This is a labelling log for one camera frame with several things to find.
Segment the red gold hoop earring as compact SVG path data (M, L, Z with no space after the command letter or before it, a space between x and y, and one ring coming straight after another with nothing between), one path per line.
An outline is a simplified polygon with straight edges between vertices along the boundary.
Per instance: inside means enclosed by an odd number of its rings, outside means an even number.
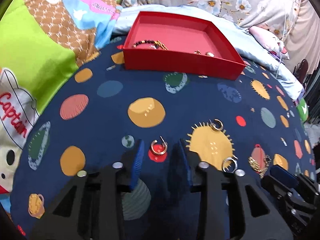
M154 155L164 155L168 150L168 143L164 140L164 138L160 135L160 141L153 140L150 144L150 151Z

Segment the navy planet print blanket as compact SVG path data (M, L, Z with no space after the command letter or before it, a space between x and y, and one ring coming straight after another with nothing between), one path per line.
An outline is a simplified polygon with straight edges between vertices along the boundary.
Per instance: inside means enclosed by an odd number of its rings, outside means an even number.
M201 159L258 179L248 160L265 159L292 174L316 178L312 145L291 98L273 74L254 61L235 80L183 73L126 70L112 58L123 38L104 48L57 92L31 131L11 193L11 217L28 237L76 174L119 161L144 141L137 189L123 195L129 239L151 226L157 236L191 239L197 194L187 181L174 145L183 139ZM237 157L236 164L225 161Z

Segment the green bag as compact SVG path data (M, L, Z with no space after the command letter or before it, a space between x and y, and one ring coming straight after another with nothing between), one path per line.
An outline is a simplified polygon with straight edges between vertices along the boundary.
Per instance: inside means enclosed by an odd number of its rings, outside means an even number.
M300 99L296 109L299 113L301 121L306 122L309 117L309 109L304 98Z

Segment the red tray box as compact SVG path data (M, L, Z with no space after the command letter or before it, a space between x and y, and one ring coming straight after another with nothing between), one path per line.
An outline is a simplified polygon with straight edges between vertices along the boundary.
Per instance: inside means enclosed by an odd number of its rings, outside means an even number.
M196 55L199 50L203 55ZM210 51L215 56L204 55ZM236 80L245 63L207 20L166 12L141 11L123 46L126 69L156 70Z

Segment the white cartoon pillow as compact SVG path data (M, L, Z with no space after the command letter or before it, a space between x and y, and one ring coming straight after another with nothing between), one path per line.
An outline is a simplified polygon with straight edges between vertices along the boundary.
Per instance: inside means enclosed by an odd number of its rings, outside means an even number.
M256 41L272 55L279 59L290 59L289 53L284 46L284 42L270 31L257 26L252 26L249 28L249 32Z

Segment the colourful monkey cartoon quilt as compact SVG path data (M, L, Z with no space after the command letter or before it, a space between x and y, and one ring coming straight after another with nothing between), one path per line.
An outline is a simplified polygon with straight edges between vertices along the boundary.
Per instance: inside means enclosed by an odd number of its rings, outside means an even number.
M117 0L12 0L1 18L1 207L30 237L47 204L104 156L105 119L87 68L109 44Z

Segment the floral grey bedding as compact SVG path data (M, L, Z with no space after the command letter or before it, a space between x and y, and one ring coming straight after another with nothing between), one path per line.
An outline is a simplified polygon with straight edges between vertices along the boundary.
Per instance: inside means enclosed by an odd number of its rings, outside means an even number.
M287 68L303 59L309 63L309 73L319 65L319 16L309 0L123 0L125 7L146 4L188 5L243 29L264 29L284 42Z

